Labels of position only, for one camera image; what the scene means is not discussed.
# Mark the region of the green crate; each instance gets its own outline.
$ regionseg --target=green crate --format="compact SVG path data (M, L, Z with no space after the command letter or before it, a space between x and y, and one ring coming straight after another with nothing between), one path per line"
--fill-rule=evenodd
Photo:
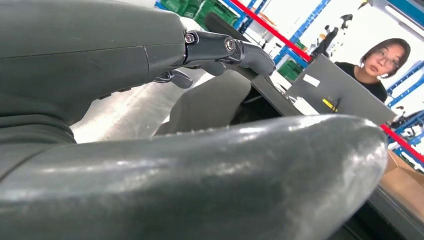
M205 0L199 12L194 17L194 20L200 26L205 28L204 19L206 15L210 12L216 13L220 18L222 18L229 25L233 25L239 18L236 14L234 14L230 9L228 9L225 5L223 5L218 0Z
M160 0L160 3L169 11L178 15L184 14L187 6L189 5L188 0Z
M279 69L278 73L288 81L294 81L303 71L303 68L292 60L286 61Z
M189 0L187 8L182 14L183 17L194 19L204 0Z
M300 48L301 50L304 50L305 49L305 45L303 45L302 43L301 43L301 41L297 41L296 42L296 44L294 44L294 45L296 45L298 48Z

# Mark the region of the woman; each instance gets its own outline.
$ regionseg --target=woman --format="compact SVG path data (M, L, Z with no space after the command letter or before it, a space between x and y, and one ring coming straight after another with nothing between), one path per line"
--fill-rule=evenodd
M410 52L411 47L407 41L390 38L365 53L360 59L361 66L347 62L335 64L384 102L387 99L387 92L379 77L386 79L395 75L408 60Z

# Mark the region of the laptop lid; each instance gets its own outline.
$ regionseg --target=laptop lid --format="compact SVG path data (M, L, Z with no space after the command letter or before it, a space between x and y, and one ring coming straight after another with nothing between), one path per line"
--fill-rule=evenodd
M320 114L353 115L377 125L396 117L390 108L324 55L299 75L286 94L302 97Z

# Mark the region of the robotic hand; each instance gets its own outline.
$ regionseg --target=robotic hand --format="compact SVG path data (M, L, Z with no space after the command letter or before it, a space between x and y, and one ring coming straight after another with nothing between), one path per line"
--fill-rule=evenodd
M1 239L324 240L384 172L382 131L340 115L75 144L69 125L95 99L172 82L180 67L274 66L255 46L186 32L157 9L109 0L0 6Z

